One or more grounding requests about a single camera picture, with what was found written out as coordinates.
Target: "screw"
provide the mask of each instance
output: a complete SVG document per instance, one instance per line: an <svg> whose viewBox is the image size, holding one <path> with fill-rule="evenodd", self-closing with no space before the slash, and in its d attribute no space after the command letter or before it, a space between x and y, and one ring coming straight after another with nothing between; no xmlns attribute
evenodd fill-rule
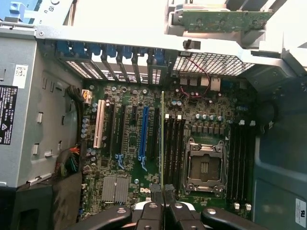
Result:
<svg viewBox="0 0 307 230"><path fill-rule="evenodd" d="M181 203L175 203L175 207L176 207L176 208L182 208L183 205L182 205Z"/></svg>
<svg viewBox="0 0 307 230"><path fill-rule="evenodd" d="M216 211L215 211L214 209L212 209L212 208L208 209L207 212L208 212L209 214L211 214L211 215L216 214Z"/></svg>
<svg viewBox="0 0 307 230"><path fill-rule="evenodd" d="M126 212L126 210L125 210L123 207L120 207L120 208L117 210L117 213L120 213L120 214L125 213L125 212Z"/></svg>
<svg viewBox="0 0 307 230"><path fill-rule="evenodd" d="M155 208L155 207L158 207L158 205L156 205L155 203L151 203L149 207Z"/></svg>

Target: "motherboard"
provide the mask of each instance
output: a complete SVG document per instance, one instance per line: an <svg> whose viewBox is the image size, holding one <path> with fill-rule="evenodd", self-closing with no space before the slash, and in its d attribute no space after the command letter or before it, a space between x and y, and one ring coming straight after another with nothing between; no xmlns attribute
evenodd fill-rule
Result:
<svg viewBox="0 0 307 230"><path fill-rule="evenodd" d="M167 87L87 82L87 140L80 216L151 201L153 184L176 199L250 218L256 94L245 81L218 91L170 81Z"/></svg>

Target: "cpu socket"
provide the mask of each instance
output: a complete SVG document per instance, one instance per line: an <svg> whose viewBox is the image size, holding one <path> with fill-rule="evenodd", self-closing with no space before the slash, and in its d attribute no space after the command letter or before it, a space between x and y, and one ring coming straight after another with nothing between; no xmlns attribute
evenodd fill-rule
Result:
<svg viewBox="0 0 307 230"><path fill-rule="evenodd" d="M185 151L185 193L191 191L214 192L217 196L224 191L223 175L224 142L217 145L195 143L190 138Z"/></svg>

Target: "electrolytic capacitor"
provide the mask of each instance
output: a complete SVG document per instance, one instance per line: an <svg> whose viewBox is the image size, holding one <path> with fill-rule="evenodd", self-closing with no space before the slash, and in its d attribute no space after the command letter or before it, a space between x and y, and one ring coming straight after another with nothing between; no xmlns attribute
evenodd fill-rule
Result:
<svg viewBox="0 0 307 230"><path fill-rule="evenodd" d="M89 123L90 120L89 120L88 118L83 118L82 122L83 122L83 123Z"/></svg>
<svg viewBox="0 0 307 230"><path fill-rule="evenodd" d="M83 123L82 124L82 128L88 128L88 124L87 123Z"/></svg>

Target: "white pci slot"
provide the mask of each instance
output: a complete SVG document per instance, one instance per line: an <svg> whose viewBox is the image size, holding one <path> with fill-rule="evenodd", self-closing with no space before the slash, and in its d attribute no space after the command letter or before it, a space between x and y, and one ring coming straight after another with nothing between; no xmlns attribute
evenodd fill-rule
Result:
<svg viewBox="0 0 307 230"><path fill-rule="evenodd" d="M106 101L98 101L97 118L96 118L96 128L94 137L94 148L101 148L102 131L105 119L105 105Z"/></svg>

